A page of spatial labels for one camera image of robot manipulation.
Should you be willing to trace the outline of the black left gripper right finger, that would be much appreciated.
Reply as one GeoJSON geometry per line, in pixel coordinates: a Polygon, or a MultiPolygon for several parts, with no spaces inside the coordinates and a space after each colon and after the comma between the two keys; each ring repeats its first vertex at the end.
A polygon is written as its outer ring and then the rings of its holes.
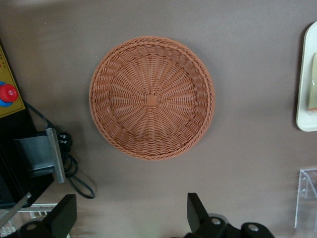
{"type": "Polygon", "coordinates": [[[196,193],[187,195],[187,220],[191,232],[188,238],[211,238],[209,215],[196,193]]]}

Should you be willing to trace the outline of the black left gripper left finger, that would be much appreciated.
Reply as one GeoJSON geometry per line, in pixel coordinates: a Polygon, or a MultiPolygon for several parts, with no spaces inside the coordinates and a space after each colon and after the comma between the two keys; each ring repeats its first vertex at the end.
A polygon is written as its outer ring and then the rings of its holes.
{"type": "Polygon", "coordinates": [[[65,238],[77,220],[75,194],[67,194],[44,218],[44,224],[53,238],[65,238]]]}

